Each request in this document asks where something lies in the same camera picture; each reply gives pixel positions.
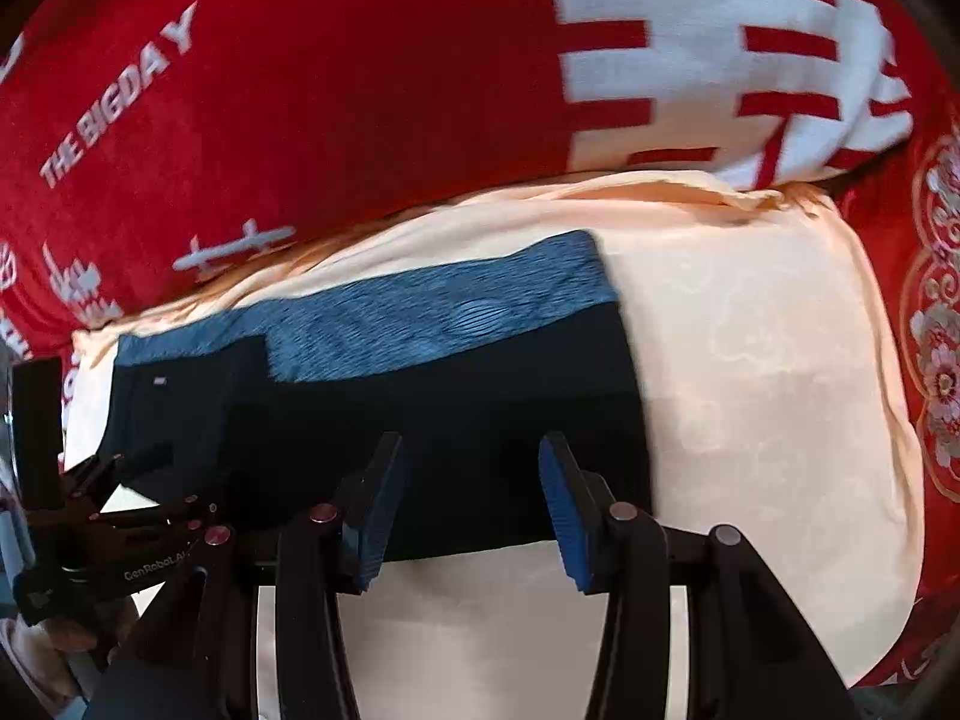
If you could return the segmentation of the black pants blue trim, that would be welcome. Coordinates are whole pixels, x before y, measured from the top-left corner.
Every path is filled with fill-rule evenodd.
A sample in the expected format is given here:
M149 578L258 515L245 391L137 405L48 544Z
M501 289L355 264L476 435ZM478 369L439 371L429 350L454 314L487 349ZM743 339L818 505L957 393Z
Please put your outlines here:
M590 234L127 335L101 452L160 504L211 494L279 514L335 493L389 433L409 465L394 561L549 539L550 433L649 507L640 386Z

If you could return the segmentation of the peach cushion cover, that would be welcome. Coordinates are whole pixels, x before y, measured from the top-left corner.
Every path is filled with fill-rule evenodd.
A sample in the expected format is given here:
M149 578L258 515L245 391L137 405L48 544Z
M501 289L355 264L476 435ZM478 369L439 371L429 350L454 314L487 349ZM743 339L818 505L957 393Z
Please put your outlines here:
M257 262L124 322L155 335L223 309L420 266L596 238L625 311L672 527L742 528L844 681L907 624L923 460L872 266L825 193L739 193L692 172L505 188ZM345 628L373 718L574 718L602 606L555 546L389 567Z

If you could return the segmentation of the red blanket white characters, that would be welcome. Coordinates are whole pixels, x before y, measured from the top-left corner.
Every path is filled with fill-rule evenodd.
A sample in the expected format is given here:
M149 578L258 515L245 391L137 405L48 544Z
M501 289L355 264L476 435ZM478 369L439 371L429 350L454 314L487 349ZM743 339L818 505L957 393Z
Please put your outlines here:
M833 185L958 117L958 0L2 0L2 343L460 193Z

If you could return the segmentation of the red embroidered floral cushion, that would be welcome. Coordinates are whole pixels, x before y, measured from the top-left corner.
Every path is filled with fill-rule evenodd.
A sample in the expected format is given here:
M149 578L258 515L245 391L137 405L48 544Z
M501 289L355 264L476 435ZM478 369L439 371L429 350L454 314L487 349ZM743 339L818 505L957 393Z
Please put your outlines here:
M900 639L864 686L916 683L958 616L958 117L835 182L898 344L921 447L924 554Z

